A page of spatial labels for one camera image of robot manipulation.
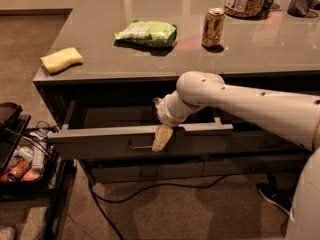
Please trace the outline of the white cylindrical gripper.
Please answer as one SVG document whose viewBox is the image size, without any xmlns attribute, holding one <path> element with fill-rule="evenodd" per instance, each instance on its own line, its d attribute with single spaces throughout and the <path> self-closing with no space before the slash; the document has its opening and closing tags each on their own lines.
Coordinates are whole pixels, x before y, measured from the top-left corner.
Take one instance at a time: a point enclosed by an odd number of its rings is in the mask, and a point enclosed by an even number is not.
<svg viewBox="0 0 320 240">
<path fill-rule="evenodd" d="M 175 90 L 164 98 L 153 98 L 152 102 L 162 124 L 156 129 L 152 150 L 160 152 L 173 134 L 171 127 L 182 124 L 191 114 L 202 110 L 207 104 L 207 97 L 199 93 Z"/>
</svg>

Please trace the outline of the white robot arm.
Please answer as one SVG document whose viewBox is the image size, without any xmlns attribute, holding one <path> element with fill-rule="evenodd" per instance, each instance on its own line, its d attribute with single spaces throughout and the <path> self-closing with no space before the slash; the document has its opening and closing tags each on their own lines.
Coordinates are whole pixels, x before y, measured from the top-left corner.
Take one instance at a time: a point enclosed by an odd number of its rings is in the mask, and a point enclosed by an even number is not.
<svg viewBox="0 0 320 240">
<path fill-rule="evenodd" d="M 286 240 L 320 240 L 320 106 L 317 96 L 228 85 L 217 74 L 189 71 L 176 90 L 154 100 L 160 122 L 182 124 L 205 108 L 219 108 L 312 152 L 300 174 Z"/>
</svg>

